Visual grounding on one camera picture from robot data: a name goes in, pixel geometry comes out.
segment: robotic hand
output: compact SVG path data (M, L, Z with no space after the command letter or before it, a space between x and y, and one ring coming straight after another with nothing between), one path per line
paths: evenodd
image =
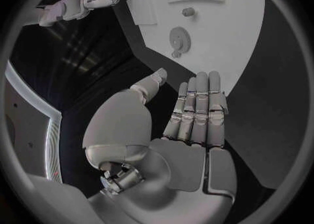
M53 5L38 6L26 25L50 27L58 20L82 19L90 10L114 6L119 2L120 0L60 0Z
M200 72L182 83L163 137L150 141L144 104L166 77L160 69L103 103L84 136L87 159L105 171L102 192L140 223L222 223L237 178L223 149L228 110L220 76Z

